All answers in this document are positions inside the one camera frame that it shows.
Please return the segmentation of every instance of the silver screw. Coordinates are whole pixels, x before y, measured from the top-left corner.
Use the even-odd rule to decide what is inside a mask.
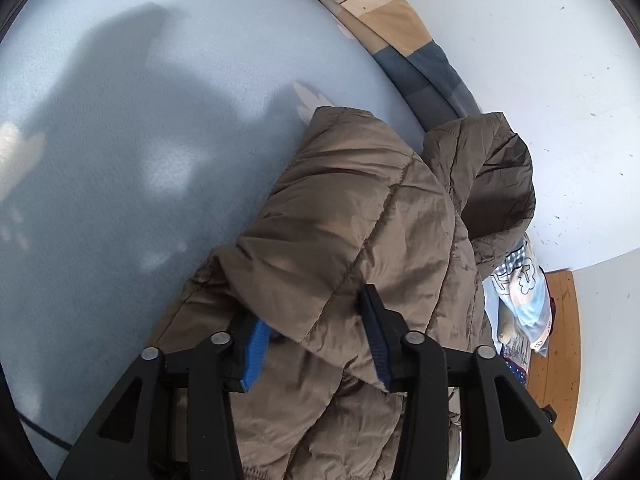
[[[231,336],[227,332],[216,332],[211,336],[211,342],[214,345],[226,345],[231,341]]]
[[[424,343],[424,334],[422,332],[416,332],[415,330],[411,330],[411,332],[407,332],[404,334],[404,340],[412,345],[419,345]]]
[[[482,345],[478,347],[478,355],[482,359],[493,359],[495,357],[495,348],[491,348],[487,345]]]
[[[153,361],[156,357],[158,357],[159,354],[160,351],[155,346],[149,346],[142,351],[140,357],[142,357],[145,361]]]

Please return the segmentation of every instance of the plaid applique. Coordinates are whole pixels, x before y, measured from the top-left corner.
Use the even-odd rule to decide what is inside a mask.
[[[513,269],[523,266],[525,258],[525,245],[509,253],[504,261],[494,270],[494,274],[500,276],[503,274],[511,274]]]

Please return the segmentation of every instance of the brown puffer jacket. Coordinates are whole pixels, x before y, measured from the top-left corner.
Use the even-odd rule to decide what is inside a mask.
[[[248,308],[281,336],[232,396],[247,478],[389,478],[404,397],[376,377],[356,295],[375,284],[443,346],[489,342],[481,280],[533,216],[531,177],[502,114],[430,131],[420,157],[369,112],[319,108],[254,225],[211,252],[149,342],[190,348]],[[454,396],[451,467],[457,413]]]

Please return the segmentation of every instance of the wooden plank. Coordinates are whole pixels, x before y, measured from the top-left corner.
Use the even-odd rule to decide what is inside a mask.
[[[574,277],[568,270],[549,273],[547,282],[556,300],[554,331],[546,358],[533,355],[527,389],[539,406],[551,404],[558,420],[554,426],[567,446],[574,428],[580,385],[580,322]]]

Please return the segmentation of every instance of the white wall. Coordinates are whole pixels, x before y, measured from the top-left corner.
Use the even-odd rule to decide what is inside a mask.
[[[640,247],[640,52],[609,0],[408,0],[529,145],[545,269]]]
[[[609,461],[640,412],[640,250],[574,272],[582,370],[569,451],[584,480]]]

